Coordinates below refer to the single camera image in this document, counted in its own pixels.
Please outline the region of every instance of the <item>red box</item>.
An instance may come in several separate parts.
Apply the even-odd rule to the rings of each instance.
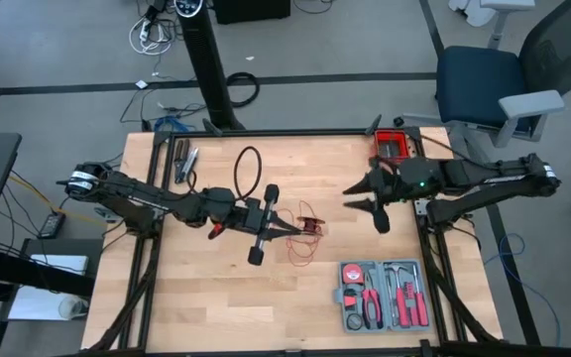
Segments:
[[[404,131],[377,130],[375,138],[376,151],[374,155],[392,160],[397,164],[401,163],[404,159],[409,158]]]

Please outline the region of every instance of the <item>blue chair seat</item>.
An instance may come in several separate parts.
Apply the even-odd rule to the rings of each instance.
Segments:
[[[499,100],[527,93],[515,54],[470,47],[444,50],[437,64],[437,100],[443,122],[456,120],[501,128],[508,120]],[[532,121],[520,119],[517,131]]]

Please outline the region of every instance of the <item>chair armrest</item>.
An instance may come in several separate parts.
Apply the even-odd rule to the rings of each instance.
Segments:
[[[480,0],[483,8],[497,11],[518,11],[534,8],[534,0]]]
[[[509,118],[515,119],[562,111],[565,102],[556,90],[545,90],[502,98],[500,106]]]

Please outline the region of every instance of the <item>desk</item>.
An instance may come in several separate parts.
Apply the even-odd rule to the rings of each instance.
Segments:
[[[444,129],[422,128],[421,132],[448,143]],[[338,285],[339,261],[422,261],[409,203],[387,207],[392,229],[385,235],[376,232],[371,215],[342,206],[347,198],[341,191],[368,170],[372,140],[356,135],[191,139],[191,145],[200,150],[195,167],[198,190],[205,186],[232,187],[235,159],[244,147],[255,146],[262,154],[264,166],[254,197],[263,197],[266,184],[276,183],[281,191],[276,209],[297,213],[299,201],[304,199],[327,222],[325,236],[313,263],[305,268],[290,264],[286,241],[279,239],[265,245],[264,264],[255,267],[246,262],[254,236],[226,231],[209,241],[206,236],[211,224],[192,229],[167,218],[147,351],[414,347],[425,338],[437,345],[433,328],[425,332],[345,333],[341,309],[332,298]],[[424,141],[423,146],[430,158],[451,158],[450,152],[430,142]],[[129,135],[121,171],[145,181],[152,148],[152,134]],[[162,181],[165,152],[161,150],[157,184]],[[255,172],[255,160],[249,155],[240,165],[242,191],[252,185]],[[172,184],[171,190],[184,192],[186,187]],[[466,222],[456,225],[472,231]],[[124,229],[117,229],[106,237],[106,242],[123,232]],[[475,240],[449,231],[446,242],[460,298],[490,333],[501,337]],[[122,307],[134,246],[135,238],[128,236],[103,253],[83,348],[98,341]],[[442,299],[449,336],[454,338],[450,309],[444,296]],[[132,341],[136,339],[139,314],[136,309]]]

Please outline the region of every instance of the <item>red pliers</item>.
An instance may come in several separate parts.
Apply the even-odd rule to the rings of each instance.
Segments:
[[[381,312],[381,301],[379,299],[378,292],[374,289],[372,284],[372,277],[369,271],[365,275],[365,289],[363,290],[363,320],[365,322],[365,327],[372,329],[371,320],[369,316],[369,304],[373,303],[376,309],[376,325],[378,328],[383,328],[383,314]]]

